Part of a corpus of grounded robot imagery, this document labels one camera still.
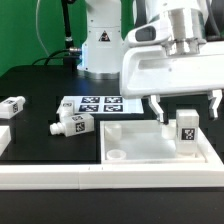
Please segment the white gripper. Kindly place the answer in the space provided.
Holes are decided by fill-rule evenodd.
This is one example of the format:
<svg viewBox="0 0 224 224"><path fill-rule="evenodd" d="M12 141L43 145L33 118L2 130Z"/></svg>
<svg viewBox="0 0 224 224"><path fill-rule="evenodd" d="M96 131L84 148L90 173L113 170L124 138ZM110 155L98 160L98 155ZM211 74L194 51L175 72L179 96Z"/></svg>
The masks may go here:
<svg viewBox="0 0 224 224"><path fill-rule="evenodd" d="M124 98L149 96L160 123L164 122L160 96L210 91L209 116L215 120L224 89L224 41L176 39L166 19L135 28L124 41L119 88Z"/></svg>

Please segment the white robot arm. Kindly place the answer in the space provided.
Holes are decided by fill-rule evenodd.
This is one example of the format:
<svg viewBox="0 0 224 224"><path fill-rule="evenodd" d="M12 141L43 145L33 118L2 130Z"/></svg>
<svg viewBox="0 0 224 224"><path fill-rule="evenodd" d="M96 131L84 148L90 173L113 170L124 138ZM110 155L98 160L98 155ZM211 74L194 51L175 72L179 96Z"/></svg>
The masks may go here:
<svg viewBox="0 0 224 224"><path fill-rule="evenodd" d="M135 27L121 36L121 0L84 0L87 39L79 72L113 79L128 99L146 98L160 122L162 97L206 94L210 117L224 92L224 41L210 40L217 27L215 0L131 0Z"/></svg>

